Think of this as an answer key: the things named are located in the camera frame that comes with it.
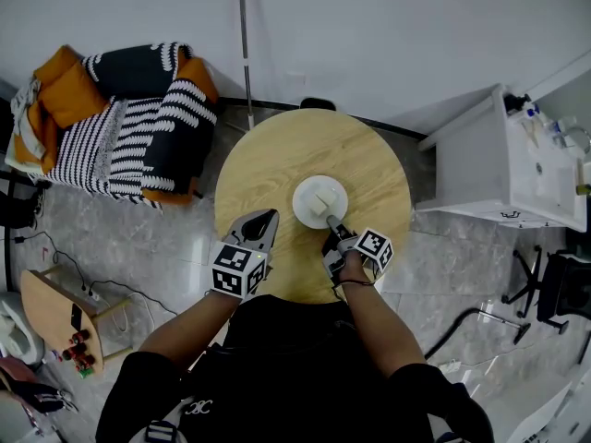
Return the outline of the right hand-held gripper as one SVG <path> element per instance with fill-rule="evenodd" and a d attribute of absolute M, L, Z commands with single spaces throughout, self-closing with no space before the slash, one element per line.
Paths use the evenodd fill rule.
<path fill-rule="evenodd" d="M 339 285 L 340 271 L 345 267 L 345 255 L 355 250 L 360 254 L 361 265 L 378 278 L 393 259 L 393 246 L 389 237 L 371 228 L 362 234 L 347 229 L 342 221 L 330 214 L 326 219 L 330 233 L 321 249 L 322 264 L 333 285 Z"/>

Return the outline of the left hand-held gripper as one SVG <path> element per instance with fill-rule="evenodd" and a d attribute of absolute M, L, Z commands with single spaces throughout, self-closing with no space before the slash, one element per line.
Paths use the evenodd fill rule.
<path fill-rule="evenodd" d="M 271 270 L 279 227 L 276 209 L 255 210 L 233 222 L 213 248 L 211 289 L 239 299 L 254 296 Z"/>

